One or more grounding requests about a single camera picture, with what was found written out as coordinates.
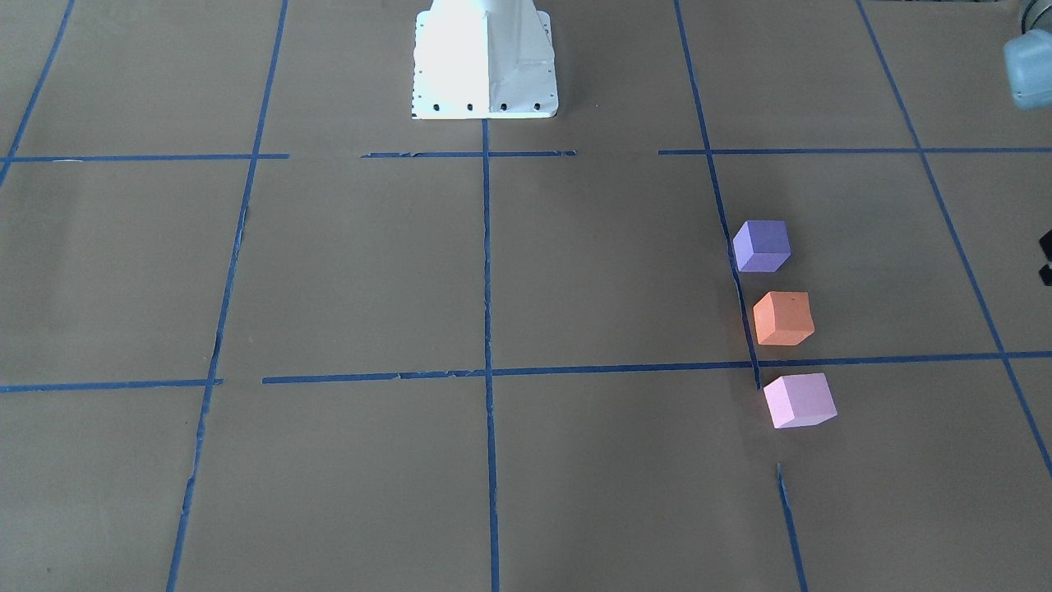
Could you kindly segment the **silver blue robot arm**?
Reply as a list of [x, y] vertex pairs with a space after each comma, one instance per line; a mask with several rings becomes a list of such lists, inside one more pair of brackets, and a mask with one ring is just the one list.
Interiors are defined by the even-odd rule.
[[1004, 70], [1009, 94], [1021, 111], [1051, 105], [1051, 2], [1025, 1], [1019, 14], [1021, 34], [1004, 44]]

